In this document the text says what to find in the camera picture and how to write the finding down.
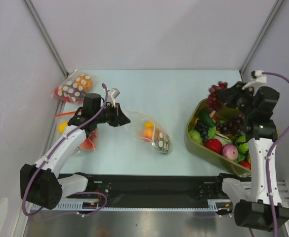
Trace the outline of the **red fake grape bunch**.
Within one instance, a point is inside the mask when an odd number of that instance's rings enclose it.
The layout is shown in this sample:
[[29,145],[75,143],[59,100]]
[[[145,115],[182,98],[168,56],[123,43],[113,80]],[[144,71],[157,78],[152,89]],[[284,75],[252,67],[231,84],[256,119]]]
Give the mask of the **red fake grape bunch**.
[[209,96],[206,100],[208,107],[212,110],[219,111],[223,108],[223,103],[220,101],[217,91],[227,88],[228,83],[219,81],[218,85],[212,85],[209,89]]

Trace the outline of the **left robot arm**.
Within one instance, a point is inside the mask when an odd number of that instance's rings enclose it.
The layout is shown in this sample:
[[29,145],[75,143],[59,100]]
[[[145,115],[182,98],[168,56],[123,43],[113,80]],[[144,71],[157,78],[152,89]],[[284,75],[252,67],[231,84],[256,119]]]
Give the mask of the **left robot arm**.
[[88,176],[76,173],[66,178],[59,174],[72,153],[97,129],[97,125],[107,123],[118,127],[130,123],[115,101],[119,95],[116,88],[106,91],[104,98],[96,93],[89,93],[68,121],[68,125],[48,152],[33,165],[25,164],[20,170],[20,193],[24,203],[30,202],[52,210],[61,199],[70,195],[81,194],[91,197],[95,185]]

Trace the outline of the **green fake cucumber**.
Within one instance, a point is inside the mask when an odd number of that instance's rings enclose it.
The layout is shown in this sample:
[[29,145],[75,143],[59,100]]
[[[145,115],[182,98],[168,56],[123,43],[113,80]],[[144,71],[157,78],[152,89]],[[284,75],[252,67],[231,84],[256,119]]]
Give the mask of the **green fake cucumber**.
[[215,127],[215,122],[206,110],[199,111],[199,119],[208,127]]

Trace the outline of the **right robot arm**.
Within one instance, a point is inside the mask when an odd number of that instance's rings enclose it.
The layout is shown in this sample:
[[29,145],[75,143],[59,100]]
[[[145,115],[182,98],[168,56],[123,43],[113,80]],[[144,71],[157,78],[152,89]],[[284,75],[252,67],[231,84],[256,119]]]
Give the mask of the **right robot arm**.
[[237,108],[245,115],[243,132],[251,157],[251,187],[247,191],[239,179],[223,178],[214,185],[214,193],[230,198],[237,226],[277,234],[278,227],[289,220],[289,209],[283,207],[277,186],[278,133],[271,119],[280,94],[268,86],[254,90],[239,81],[217,95],[226,107]]

